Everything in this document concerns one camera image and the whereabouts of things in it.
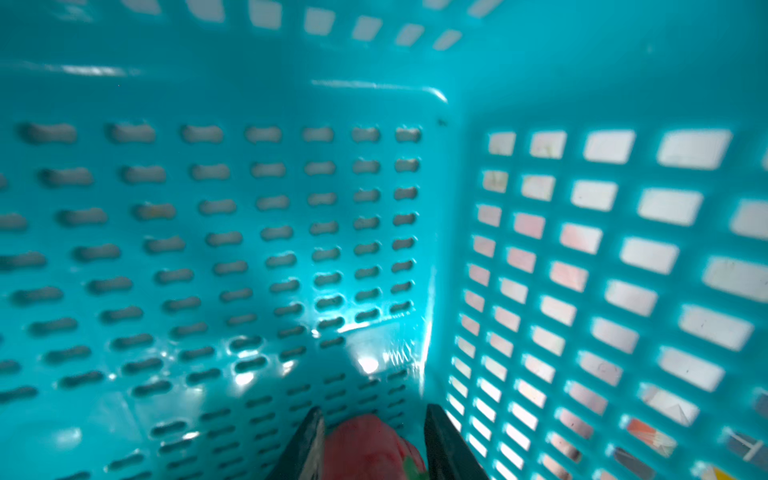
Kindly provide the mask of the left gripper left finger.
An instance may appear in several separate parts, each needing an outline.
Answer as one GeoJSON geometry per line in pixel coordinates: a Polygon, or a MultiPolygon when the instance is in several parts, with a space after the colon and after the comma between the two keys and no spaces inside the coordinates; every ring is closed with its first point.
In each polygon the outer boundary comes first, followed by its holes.
{"type": "Polygon", "coordinates": [[[324,468],[325,419],[313,407],[290,439],[267,480],[320,480],[324,468]]]}

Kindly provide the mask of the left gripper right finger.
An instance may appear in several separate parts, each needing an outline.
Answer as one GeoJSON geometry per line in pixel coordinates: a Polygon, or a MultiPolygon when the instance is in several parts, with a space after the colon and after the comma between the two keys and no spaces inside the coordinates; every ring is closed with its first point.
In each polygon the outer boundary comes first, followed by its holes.
{"type": "Polygon", "coordinates": [[[429,404],[424,423],[428,475],[431,480],[488,480],[445,410],[429,404]]]}

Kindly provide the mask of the red toy strawberry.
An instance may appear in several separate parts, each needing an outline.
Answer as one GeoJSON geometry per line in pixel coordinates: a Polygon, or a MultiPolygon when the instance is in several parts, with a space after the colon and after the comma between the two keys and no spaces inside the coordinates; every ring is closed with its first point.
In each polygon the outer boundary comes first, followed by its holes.
{"type": "Polygon", "coordinates": [[[325,439],[323,479],[428,479],[415,446],[375,415],[340,424],[325,439]]]}

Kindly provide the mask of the teal plastic basket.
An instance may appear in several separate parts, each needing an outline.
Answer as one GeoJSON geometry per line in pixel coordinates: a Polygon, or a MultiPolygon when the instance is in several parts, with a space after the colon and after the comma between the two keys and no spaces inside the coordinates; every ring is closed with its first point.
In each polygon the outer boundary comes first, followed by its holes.
{"type": "Polygon", "coordinates": [[[5,1],[1,475],[767,475],[763,1],[5,1]]]}

